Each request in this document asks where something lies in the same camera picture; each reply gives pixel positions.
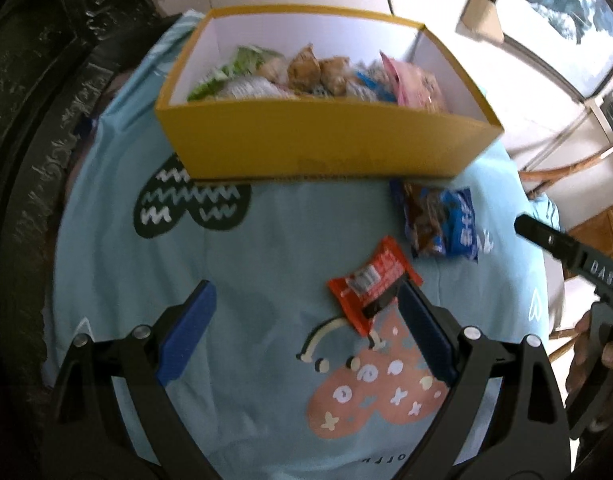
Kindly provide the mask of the person's right hand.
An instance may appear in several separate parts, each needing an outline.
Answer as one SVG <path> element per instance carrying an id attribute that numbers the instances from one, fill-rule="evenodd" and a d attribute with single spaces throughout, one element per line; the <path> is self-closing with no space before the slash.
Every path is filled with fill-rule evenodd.
<path id="1" fill-rule="evenodd" d="M 574 358 L 565 386 L 572 440 L 613 424 L 613 313 L 596 302 L 575 326 Z"/>

